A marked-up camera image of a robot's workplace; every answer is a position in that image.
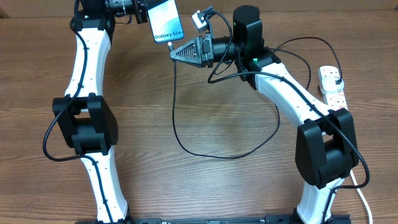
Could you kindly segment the blue Galaxy smartphone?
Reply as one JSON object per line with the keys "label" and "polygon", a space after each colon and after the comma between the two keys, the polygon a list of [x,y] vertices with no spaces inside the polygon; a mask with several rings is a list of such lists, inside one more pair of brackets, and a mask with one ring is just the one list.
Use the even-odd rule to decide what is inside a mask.
{"label": "blue Galaxy smartphone", "polygon": [[148,0],[146,9],[155,43],[184,38],[185,34],[175,0]]}

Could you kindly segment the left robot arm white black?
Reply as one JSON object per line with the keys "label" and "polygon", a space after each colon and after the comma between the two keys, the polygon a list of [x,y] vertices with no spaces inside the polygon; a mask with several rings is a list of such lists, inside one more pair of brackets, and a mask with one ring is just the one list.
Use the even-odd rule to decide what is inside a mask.
{"label": "left robot arm white black", "polygon": [[[104,67],[116,18],[135,16],[147,22],[144,1],[75,1],[70,28],[76,37],[76,56],[64,96],[55,98],[55,115],[43,140],[43,152],[52,161],[82,161],[96,200],[95,223],[132,223],[116,170],[118,123],[103,97]],[[51,130],[60,127],[72,156],[58,159],[46,147]]]}

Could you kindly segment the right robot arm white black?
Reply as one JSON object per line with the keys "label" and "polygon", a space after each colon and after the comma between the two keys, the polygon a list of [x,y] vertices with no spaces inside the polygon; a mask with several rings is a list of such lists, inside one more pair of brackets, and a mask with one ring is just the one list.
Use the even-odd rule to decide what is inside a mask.
{"label": "right robot arm white black", "polygon": [[344,180],[363,163],[354,122],[346,108],[335,109],[312,96],[287,71],[273,49],[265,46],[259,9],[243,5],[228,23],[229,36],[216,38],[210,22],[216,11],[197,11],[192,21],[200,32],[170,51],[175,63],[218,68],[235,64],[237,76],[265,95],[297,130],[295,163],[304,180],[300,203],[291,215],[268,215],[266,222],[349,223],[348,215],[334,215],[333,200]]}

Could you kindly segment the white charger plug adapter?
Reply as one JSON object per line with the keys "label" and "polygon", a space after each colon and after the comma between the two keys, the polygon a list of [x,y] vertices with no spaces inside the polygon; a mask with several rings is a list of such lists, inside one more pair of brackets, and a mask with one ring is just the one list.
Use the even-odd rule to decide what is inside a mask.
{"label": "white charger plug adapter", "polygon": [[320,91],[323,94],[334,93],[343,90],[345,83],[338,77],[321,77]]}

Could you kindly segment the white power strip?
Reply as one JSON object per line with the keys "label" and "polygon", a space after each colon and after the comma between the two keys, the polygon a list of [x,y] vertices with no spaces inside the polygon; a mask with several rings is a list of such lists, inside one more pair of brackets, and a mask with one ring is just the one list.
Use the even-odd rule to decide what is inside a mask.
{"label": "white power strip", "polygon": [[320,81],[320,91],[323,95],[323,101],[333,110],[348,108],[344,94],[344,81],[336,84],[340,79],[339,70],[336,67],[325,65],[318,69],[318,78]]}

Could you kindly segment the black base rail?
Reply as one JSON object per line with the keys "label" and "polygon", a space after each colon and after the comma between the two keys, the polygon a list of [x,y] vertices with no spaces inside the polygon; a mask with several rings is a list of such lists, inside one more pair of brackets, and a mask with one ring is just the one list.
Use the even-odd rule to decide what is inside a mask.
{"label": "black base rail", "polygon": [[118,220],[117,224],[299,224],[303,223],[295,215],[266,215],[265,217],[242,218],[199,218],[162,220],[160,218],[131,218]]}

